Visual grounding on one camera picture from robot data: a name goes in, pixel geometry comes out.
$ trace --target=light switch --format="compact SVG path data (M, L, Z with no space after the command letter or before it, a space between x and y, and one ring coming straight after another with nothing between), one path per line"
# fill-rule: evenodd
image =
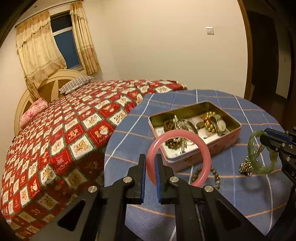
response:
M207 34L214 34L214 29L213 27L206 27Z

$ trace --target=pink pillow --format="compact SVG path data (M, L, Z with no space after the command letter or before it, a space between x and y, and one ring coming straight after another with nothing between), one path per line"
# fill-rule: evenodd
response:
M39 114L41 111L48 108L48 103L45 99L39 98L36 100L30 108L20 118L20 129L24 129L28 125L33 117Z

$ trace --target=window pane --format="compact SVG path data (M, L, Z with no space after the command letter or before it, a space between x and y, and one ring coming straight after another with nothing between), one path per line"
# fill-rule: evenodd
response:
M71 16L70 14L67 14L61 17L51 19L50 24L52 26L53 33L64 28L72 27Z
M72 30L58 34L54 37L54 39L67 63L67 68L71 69L77 65L80 65L74 44Z

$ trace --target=table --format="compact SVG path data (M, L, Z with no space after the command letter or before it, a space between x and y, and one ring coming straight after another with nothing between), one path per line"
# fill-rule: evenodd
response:
M142 103L115 129L107 145L104 159L105 186L127 175L128 169L138 163L139 154L147 154L154 137L148 125L148 116L201 101L220 106L242 124L239 141L212 158L212 165L221 178L219 192L248 218L264 235L276 223L288 201L292 183L280 171L278 159L273 173L245 178L239 165L247 155L247 143L255 130L273 128L283 131L278 122L255 104L227 93L213 90L175 91L146 95ZM259 161L269 165L268 151ZM175 173L186 181L201 164ZM215 185L213 176L206 184ZM145 198L142 205L128 205L126 226L144 241L176 240L174 205L160 205L156 188L146 175Z

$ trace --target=curtain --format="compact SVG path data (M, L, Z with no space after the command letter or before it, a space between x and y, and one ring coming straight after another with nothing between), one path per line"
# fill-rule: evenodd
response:
M71 3L70 15L74 41L83 68L87 74L99 72L101 69L94 51L94 45L89 34L89 27L81 1Z
M37 90L41 83L58 69L66 69L66 61L54 40L48 10L22 22L16 31L17 52L34 101L40 98Z

